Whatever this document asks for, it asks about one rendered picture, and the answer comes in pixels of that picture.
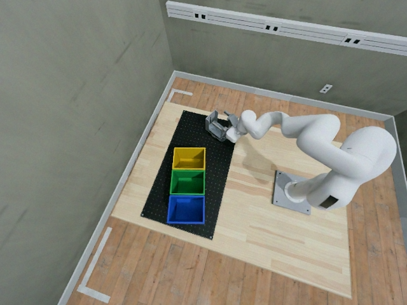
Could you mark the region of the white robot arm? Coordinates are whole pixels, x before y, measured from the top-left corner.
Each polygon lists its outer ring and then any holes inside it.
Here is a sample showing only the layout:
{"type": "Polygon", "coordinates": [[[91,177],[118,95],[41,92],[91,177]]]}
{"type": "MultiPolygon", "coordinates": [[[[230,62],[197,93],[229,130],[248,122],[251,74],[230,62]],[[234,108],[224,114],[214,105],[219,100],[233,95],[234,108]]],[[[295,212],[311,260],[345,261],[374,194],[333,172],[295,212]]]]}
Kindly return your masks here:
{"type": "Polygon", "coordinates": [[[273,125],[281,125],[285,138],[296,139],[298,148],[331,169],[312,179],[288,182],[286,197],[295,203],[307,199],[319,210],[333,210],[350,203],[358,187],[386,171],[396,155],[392,135],[377,126],[366,126],[351,133],[340,148],[331,144],[340,129],[340,120],[332,114],[293,116],[274,111],[256,114],[246,110],[239,121],[235,114],[227,117],[237,135],[250,134],[259,140],[273,125]]]}

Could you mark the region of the yellow recycle bin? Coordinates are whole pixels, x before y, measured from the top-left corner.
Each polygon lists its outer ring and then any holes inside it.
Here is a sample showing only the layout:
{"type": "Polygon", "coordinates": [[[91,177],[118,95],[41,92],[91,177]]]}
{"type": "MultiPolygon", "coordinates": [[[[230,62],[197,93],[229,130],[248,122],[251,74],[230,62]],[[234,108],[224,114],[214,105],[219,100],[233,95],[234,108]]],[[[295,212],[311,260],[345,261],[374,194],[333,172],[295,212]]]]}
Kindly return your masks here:
{"type": "Polygon", "coordinates": [[[205,148],[175,147],[173,170],[205,170],[205,148]]]}

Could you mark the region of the blue bin with label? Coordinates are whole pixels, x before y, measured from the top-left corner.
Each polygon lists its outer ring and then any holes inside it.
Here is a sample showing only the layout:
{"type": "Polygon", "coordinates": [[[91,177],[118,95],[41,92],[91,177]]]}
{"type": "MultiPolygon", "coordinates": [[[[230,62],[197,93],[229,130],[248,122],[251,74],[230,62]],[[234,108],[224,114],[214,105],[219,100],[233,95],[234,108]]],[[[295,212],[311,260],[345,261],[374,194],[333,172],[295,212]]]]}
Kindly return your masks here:
{"type": "Polygon", "coordinates": [[[204,224],[205,196],[170,195],[167,223],[204,224]]]}

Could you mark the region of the green bin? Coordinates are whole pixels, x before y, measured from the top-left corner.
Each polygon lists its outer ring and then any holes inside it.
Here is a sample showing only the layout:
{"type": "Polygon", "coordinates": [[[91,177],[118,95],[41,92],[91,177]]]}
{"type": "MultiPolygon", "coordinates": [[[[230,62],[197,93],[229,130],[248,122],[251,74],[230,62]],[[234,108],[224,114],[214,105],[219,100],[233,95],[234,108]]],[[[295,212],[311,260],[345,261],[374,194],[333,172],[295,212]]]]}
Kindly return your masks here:
{"type": "Polygon", "coordinates": [[[170,194],[204,196],[205,170],[172,170],[170,194]]]}

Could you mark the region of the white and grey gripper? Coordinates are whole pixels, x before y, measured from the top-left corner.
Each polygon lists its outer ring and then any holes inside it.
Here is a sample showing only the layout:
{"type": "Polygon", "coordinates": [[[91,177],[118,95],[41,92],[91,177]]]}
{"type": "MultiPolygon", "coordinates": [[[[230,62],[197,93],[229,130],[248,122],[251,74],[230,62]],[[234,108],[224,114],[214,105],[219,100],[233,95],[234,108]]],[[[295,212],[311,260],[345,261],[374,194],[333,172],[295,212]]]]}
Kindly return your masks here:
{"type": "MultiPolygon", "coordinates": [[[[230,113],[229,113],[228,111],[226,111],[226,110],[224,111],[224,113],[225,113],[227,116],[230,115],[230,113]]],[[[236,128],[234,128],[233,126],[230,126],[229,128],[224,127],[224,128],[222,129],[222,128],[220,128],[219,125],[217,125],[215,122],[212,122],[212,124],[213,124],[216,128],[220,129],[222,132],[225,132],[225,131],[227,130],[227,132],[226,132],[226,138],[227,138],[228,140],[230,140],[231,142],[233,142],[233,143],[235,143],[241,136],[243,136],[243,135],[240,135],[240,134],[237,135],[236,128]]]]}

